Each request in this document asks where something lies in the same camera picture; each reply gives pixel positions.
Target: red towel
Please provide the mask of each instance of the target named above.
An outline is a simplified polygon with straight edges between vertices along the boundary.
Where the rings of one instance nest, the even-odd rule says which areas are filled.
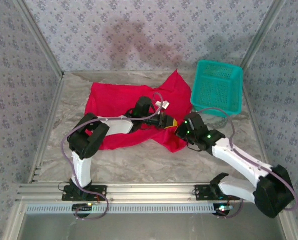
[[[191,89],[176,70],[158,88],[151,88],[145,85],[127,86],[94,83],[91,87],[85,114],[91,112],[101,117],[121,116],[133,108],[141,96],[147,96],[152,99],[155,92],[160,93],[163,100],[170,103],[165,113],[175,118],[178,125],[181,124],[184,116],[192,109],[190,104]],[[112,150],[120,147],[130,147],[148,139],[153,139],[172,153],[181,150],[186,145],[184,141],[175,136],[175,127],[155,129],[153,126],[150,126],[147,128],[149,129],[138,130],[132,134],[107,136],[100,149]]]

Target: floral wallpaper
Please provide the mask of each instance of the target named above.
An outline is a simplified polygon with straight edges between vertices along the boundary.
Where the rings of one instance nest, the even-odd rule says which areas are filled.
[[[0,0],[0,239],[26,183],[58,77],[12,0]]]
[[[298,195],[298,0],[286,1],[244,81],[268,158],[287,168]]]
[[[238,65],[272,0],[26,0],[63,71]]]

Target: teal mesh basket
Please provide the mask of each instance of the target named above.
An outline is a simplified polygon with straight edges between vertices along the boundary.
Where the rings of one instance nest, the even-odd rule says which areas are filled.
[[[219,108],[226,114],[241,112],[243,72],[239,66],[216,61],[200,60],[195,74],[191,104],[194,110]],[[224,117],[216,110],[204,113]]]

